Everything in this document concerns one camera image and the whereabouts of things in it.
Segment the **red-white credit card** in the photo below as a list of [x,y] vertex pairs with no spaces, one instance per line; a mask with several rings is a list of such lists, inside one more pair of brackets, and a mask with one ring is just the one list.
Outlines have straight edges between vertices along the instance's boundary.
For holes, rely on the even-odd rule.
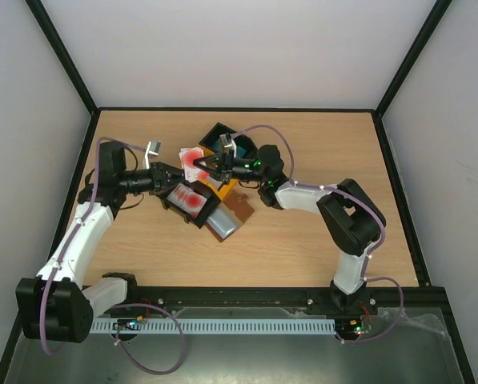
[[205,170],[192,166],[184,166],[183,173],[187,182],[206,181],[210,177],[210,174]]
[[194,161],[202,158],[204,151],[200,147],[182,148],[179,152],[179,158],[184,169],[196,169]]

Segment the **black bin with red cards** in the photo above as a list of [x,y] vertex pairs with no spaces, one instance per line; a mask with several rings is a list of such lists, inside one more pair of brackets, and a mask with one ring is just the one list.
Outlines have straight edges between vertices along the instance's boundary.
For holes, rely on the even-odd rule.
[[165,210],[173,210],[185,223],[192,223],[199,229],[221,203],[212,188],[199,181],[181,182],[160,199]]

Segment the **brown leather card holder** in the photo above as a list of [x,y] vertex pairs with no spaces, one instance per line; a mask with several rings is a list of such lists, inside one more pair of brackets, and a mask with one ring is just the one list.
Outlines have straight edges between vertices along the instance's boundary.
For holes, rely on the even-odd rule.
[[253,215],[255,209],[246,194],[232,190],[209,215],[205,227],[219,242],[224,242],[239,230]]

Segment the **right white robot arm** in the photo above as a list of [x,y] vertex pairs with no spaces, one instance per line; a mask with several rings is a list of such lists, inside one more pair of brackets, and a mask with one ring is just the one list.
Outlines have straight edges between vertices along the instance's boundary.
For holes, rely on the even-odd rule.
[[339,248],[331,303],[343,314],[359,305],[368,259],[386,237],[386,219],[355,180],[346,178],[331,186],[292,181],[283,172],[284,162],[275,145],[261,146],[251,159],[238,158],[229,149],[196,158],[192,164],[223,183],[257,182],[257,193],[267,207],[320,215]]

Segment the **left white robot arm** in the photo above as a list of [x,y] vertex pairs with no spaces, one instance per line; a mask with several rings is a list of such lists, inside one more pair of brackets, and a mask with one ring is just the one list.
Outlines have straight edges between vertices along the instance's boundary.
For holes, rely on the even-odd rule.
[[24,335],[38,339],[47,354],[50,341],[83,342],[95,318],[116,305],[136,301],[136,278],[127,273],[105,274],[93,286],[83,281],[102,236],[123,210],[127,196],[163,195],[184,179],[181,169],[153,162],[161,143],[141,149],[143,159],[127,169],[126,153],[140,148],[100,138],[94,169],[85,177],[75,214],[55,252],[35,278],[23,278],[15,294]]

